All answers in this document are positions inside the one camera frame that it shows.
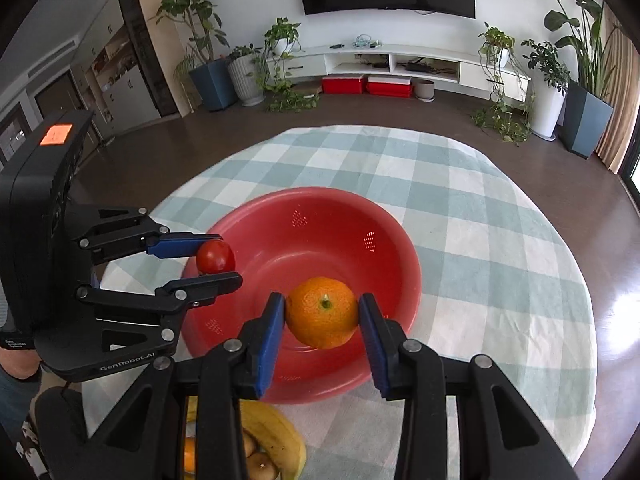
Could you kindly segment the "red tomato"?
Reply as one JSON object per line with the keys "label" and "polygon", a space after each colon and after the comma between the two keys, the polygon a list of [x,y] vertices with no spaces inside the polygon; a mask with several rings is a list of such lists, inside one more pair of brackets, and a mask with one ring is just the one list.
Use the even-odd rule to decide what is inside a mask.
{"label": "red tomato", "polygon": [[235,256],[224,240],[208,240],[196,253],[196,267],[201,274],[218,274],[235,270]]}

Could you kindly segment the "yellow banana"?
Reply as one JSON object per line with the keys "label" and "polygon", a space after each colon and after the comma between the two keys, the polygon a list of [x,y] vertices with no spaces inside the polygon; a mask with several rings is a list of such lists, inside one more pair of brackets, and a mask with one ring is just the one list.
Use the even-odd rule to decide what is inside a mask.
{"label": "yellow banana", "polygon": [[269,404],[210,394],[189,401],[197,422],[191,479],[298,479],[306,465],[304,439]]}

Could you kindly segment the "large orange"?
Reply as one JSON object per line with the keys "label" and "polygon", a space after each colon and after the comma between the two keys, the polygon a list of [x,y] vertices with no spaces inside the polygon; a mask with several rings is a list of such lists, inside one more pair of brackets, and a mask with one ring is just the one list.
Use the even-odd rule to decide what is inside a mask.
{"label": "large orange", "polygon": [[358,328],[358,302],[343,282],[317,276],[286,296],[285,322],[301,344],[319,350],[341,347]]}

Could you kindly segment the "red plastic bowl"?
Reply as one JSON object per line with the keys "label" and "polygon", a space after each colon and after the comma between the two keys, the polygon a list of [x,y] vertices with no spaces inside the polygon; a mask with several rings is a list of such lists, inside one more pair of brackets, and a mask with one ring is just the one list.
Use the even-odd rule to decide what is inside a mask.
{"label": "red plastic bowl", "polygon": [[[237,335],[244,322],[262,314],[270,292],[288,296],[316,276],[341,281],[357,297],[370,292],[384,318],[398,322],[406,334],[416,320],[422,288],[416,248],[391,214],[360,195],[336,188],[269,193],[228,212],[207,233],[230,245],[243,284],[186,315],[181,336],[191,356],[204,356]],[[318,402],[370,378],[359,330],[344,346],[317,350],[285,327],[262,400]]]}

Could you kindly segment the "checkered tablecloth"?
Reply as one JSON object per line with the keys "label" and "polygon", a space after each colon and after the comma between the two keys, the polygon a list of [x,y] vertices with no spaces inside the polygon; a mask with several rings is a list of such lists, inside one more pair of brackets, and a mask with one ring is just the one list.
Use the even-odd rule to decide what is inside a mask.
{"label": "checkered tablecloth", "polygon": [[481,152],[443,136],[293,128],[164,193],[153,217],[202,232],[235,206],[296,186],[341,188],[388,211],[420,259],[411,335],[450,358],[490,356],[578,461],[596,420],[591,299],[570,248],[516,184]]}

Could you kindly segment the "wooden shelf cabinet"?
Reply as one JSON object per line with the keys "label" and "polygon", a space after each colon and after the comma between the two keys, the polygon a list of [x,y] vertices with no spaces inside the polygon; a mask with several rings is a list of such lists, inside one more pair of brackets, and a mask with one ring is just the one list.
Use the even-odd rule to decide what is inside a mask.
{"label": "wooden shelf cabinet", "polygon": [[81,39],[72,74],[104,140],[192,112],[176,68],[184,59],[177,26],[159,20],[160,0],[106,0]]}

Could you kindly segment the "left blue planter plant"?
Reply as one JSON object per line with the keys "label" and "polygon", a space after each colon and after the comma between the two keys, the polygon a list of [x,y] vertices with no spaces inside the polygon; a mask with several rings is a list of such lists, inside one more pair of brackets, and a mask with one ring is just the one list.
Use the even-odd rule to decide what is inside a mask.
{"label": "left blue planter plant", "polygon": [[217,58],[214,40],[228,47],[227,34],[212,0],[160,0],[155,21],[167,20],[186,26],[188,53],[180,63],[209,112],[228,107],[234,101],[233,86],[224,60]]}

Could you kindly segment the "left white ribbed pot plant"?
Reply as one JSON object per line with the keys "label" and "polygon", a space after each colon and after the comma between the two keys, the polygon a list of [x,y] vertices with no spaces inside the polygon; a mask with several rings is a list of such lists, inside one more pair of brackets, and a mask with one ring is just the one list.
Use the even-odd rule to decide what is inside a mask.
{"label": "left white ribbed pot plant", "polygon": [[259,70],[255,60],[260,49],[252,44],[236,46],[229,55],[228,72],[234,91],[245,107],[260,104],[265,99],[265,91],[258,84]]}

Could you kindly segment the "red storage box left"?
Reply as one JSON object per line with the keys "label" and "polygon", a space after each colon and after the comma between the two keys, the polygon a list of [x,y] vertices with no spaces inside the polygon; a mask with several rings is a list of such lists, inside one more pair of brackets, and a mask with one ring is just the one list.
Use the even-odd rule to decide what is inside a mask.
{"label": "red storage box left", "polygon": [[363,75],[330,75],[321,79],[326,94],[363,94],[366,77]]}

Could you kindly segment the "red storage box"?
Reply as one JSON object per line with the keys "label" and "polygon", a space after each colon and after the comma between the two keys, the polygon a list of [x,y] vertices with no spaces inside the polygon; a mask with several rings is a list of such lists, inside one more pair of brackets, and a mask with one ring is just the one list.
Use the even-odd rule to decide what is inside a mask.
{"label": "red storage box", "polygon": [[393,98],[409,99],[412,97],[410,78],[367,76],[367,92],[372,96],[392,96]]}
{"label": "red storage box", "polygon": [[363,94],[366,77],[363,75],[330,75],[321,79],[326,94]]}

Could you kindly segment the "red storage box right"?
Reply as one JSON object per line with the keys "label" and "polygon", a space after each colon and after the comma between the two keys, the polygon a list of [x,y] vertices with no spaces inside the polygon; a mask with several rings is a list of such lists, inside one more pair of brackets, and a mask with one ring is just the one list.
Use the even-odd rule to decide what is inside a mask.
{"label": "red storage box right", "polygon": [[372,96],[392,96],[393,98],[409,99],[412,97],[410,78],[367,76],[367,92]]}

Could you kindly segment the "trailing shelf plant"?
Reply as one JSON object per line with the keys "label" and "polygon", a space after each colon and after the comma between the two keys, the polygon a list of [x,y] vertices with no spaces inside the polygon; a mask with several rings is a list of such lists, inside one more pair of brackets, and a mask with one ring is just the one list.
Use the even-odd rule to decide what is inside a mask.
{"label": "trailing shelf plant", "polygon": [[485,23],[478,36],[483,39],[478,55],[480,68],[488,79],[489,104],[472,115],[472,122],[483,131],[491,130],[503,142],[520,146],[530,135],[528,107],[524,110],[508,103],[506,66],[511,61],[515,39],[500,28]]}

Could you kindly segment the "small grey pot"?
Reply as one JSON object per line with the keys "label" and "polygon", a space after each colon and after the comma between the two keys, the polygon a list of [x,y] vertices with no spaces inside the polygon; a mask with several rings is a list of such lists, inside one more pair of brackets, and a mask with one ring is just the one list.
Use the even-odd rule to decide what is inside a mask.
{"label": "small grey pot", "polygon": [[431,80],[417,80],[413,83],[413,95],[421,102],[431,103],[435,99],[435,83]]}

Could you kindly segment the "blue planter tall plant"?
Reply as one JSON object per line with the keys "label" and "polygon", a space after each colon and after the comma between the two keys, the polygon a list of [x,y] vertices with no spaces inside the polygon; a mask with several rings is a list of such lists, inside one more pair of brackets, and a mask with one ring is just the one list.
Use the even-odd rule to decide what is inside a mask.
{"label": "blue planter tall plant", "polygon": [[587,159],[613,114],[613,107],[604,100],[614,70],[606,62],[608,40],[601,35],[603,6],[596,0],[574,0],[580,11],[574,18],[562,0],[555,2],[556,8],[544,17],[544,27],[549,32],[568,30],[554,45],[571,47],[577,61],[577,79],[568,84],[561,140],[570,152]]}

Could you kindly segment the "white tv cabinet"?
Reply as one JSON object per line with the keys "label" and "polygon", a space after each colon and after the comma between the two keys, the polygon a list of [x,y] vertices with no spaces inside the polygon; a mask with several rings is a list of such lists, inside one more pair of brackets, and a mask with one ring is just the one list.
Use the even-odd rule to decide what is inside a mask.
{"label": "white tv cabinet", "polygon": [[[376,48],[341,46],[301,48],[285,53],[282,58],[267,61],[270,76],[291,81],[318,80],[330,75],[387,76],[431,80],[435,90],[464,93],[489,99],[488,79],[480,68],[478,54],[465,54],[436,48],[382,44]],[[508,65],[506,96],[512,103],[527,98],[529,78]]]}

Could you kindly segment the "beige curtain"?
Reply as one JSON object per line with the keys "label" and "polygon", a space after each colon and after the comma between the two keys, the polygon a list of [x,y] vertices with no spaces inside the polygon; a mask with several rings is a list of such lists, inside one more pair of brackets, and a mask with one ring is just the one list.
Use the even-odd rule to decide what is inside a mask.
{"label": "beige curtain", "polygon": [[639,115],[639,52],[622,23],[606,4],[605,67],[611,73],[604,100],[612,115],[596,148],[596,154],[613,174],[618,174],[627,154]]}

